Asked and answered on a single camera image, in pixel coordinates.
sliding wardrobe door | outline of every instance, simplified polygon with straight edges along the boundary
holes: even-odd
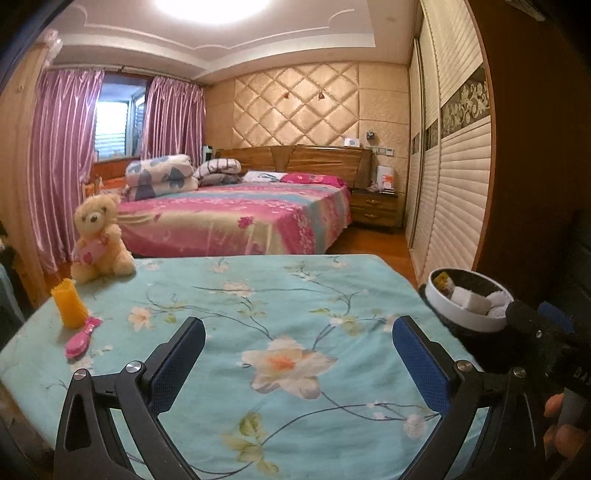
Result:
[[[406,237],[409,248],[413,246],[415,226],[417,224],[419,185],[423,169],[423,130],[424,130],[424,98],[423,75],[421,74],[421,51],[417,38],[414,40],[411,56],[410,77],[410,164],[408,166],[408,187],[406,204]]]
[[[417,279],[420,279],[427,258],[431,239],[433,216],[439,182],[439,80],[433,41],[425,16],[420,35],[420,52],[424,78],[425,123],[423,140],[423,172],[420,182],[415,236],[412,243],[411,258]]]
[[[441,162],[424,274],[471,269],[480,240],[491,169],[491,116],[476,30],[464,0],[423,0],[440,85]]]

human hand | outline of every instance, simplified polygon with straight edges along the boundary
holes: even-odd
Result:
[[[544,417],[548,419],[557,417],[562,409],[563,401],[563,393],[550,397],[546,402]],[[577,455],[579,449],[583,446],[586,436],[587,433],[572,425],[562,425],[560,428],[557,428],[556,425],[552,425],[544,435],[546,457],[549,456],[549,447],[554,445],[558,453],[566,458],[573,459]]]

pink floral bedspread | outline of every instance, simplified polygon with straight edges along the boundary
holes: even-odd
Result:
[[[146,257],[323,254],[351,223],[346,187],[241,183],[119,207],[127,248]]]

teddy bear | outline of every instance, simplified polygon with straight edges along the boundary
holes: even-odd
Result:
[[[80,234],[72,263],[72,278],[86,283],[100,275],[118,277],[135,273],[134,258],[121,240],[116,224],[117,194],[88,197],[74,212],[74,224]]]

ceiling light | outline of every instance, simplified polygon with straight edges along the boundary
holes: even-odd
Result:
[[[160,10],[207,25],[238,22],[264,10],[271,0],[155,0]]]

